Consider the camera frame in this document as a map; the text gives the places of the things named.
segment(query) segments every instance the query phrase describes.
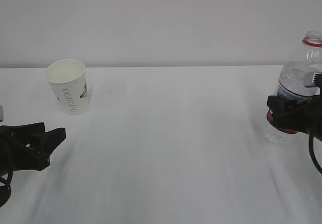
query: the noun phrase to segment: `robotic arm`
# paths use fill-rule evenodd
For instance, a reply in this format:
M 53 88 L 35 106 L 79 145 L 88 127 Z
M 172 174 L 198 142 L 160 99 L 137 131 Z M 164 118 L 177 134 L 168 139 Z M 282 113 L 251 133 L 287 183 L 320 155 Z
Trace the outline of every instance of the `robotic arm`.
M 267 106 L 270 110 L 267 118 L 282 132 L 309 134 L 309 154 L 314 166 L 322 174 L 313 148 L 314 138 L 322 140 L 322 71 L 307 73 L 303 83 L 305 87 L 319 87 L 320 95 L 300 104 L 296 100 L 269 96 Z
M 3 109 L 0 106 L 0 122 Z M 45 132 L 43 122 L 24 126 L 0 126 L 0 207 L 10 198 L 14 171 L 42 171 L 50 155 L 64 141 L 64 128 Z

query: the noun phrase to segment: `white tablecloth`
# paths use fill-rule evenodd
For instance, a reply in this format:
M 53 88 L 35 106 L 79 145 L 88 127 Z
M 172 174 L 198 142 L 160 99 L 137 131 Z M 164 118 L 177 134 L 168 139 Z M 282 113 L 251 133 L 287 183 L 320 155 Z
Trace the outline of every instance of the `white tablecloth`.
M 0 223 L 322 223 L 307 135 L 266 121 L 280 70 L 89 68 L 90 108 L 71 117 L 45 69 L 1 69 L 3 125 L 45 122 L 67 139 L 46 170 L 14 173 Z

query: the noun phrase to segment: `green logo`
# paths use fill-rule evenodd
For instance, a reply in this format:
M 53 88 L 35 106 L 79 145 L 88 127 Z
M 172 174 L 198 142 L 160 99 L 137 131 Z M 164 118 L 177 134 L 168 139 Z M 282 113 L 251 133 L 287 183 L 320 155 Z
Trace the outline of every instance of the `green logo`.
M 86 82 L 85 82 L 84 91 L 83 91 L 83 93 L 81 94 L 80 98 L 84 98 L 84 97 L 86 97 L 86 95 L 87 95 L 87 84 L 86 84 Z

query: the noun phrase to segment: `bottle cap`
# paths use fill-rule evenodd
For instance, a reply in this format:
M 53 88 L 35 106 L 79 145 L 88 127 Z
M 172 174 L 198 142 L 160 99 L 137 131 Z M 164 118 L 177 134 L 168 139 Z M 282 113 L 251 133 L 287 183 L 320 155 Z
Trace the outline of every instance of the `bottle cap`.
M 322 47 L 322 33 L 319 31 L 308 31 L 302 42 L 312 47 Z

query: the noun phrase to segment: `white wall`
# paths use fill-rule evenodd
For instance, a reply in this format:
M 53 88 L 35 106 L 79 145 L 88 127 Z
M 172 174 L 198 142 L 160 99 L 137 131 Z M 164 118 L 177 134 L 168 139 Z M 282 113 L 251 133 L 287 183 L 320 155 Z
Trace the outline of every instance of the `white wall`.
M 277 64 L 322 0 L 0 0 L 0 66 Z

